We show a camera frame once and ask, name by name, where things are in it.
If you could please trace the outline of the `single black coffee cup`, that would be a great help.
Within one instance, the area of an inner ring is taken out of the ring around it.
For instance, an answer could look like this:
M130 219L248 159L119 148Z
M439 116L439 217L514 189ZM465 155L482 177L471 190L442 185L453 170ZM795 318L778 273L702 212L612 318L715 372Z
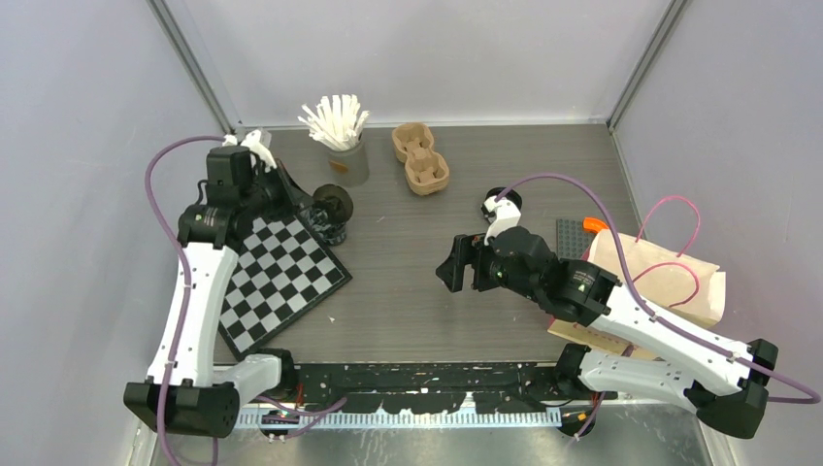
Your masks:
M327 215L331 224L347 223L354 211L349 193L340 185L324 184L313 192L314 205Z

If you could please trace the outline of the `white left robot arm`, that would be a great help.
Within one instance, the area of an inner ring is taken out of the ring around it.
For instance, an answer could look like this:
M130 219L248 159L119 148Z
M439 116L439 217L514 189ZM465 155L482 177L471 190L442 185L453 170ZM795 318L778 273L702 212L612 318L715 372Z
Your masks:
M179 270L166 327L141 382L128 383L124 406L154 432L227 437L241 407L267 394L289 400L298 371L287 349L259 349L223 372L214 344L240 247L255 219L285 195L285 177L270 156L222 146L206 157L205 200L188 206L172 240Z

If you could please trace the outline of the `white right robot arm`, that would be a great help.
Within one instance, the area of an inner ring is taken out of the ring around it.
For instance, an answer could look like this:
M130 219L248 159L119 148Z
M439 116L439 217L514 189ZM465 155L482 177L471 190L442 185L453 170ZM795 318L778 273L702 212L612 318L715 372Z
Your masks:
M643 360L570 343L553 374L563 396L633 393L680 407L728 436L755 436L768 405L774 344L724 338L652 302L639 303L615 274L581 259L557 257L524 227L492 239L455 236L436 275L458 292L467 267L474 271L476 291L507 289L556 320L610 334L655 356Z

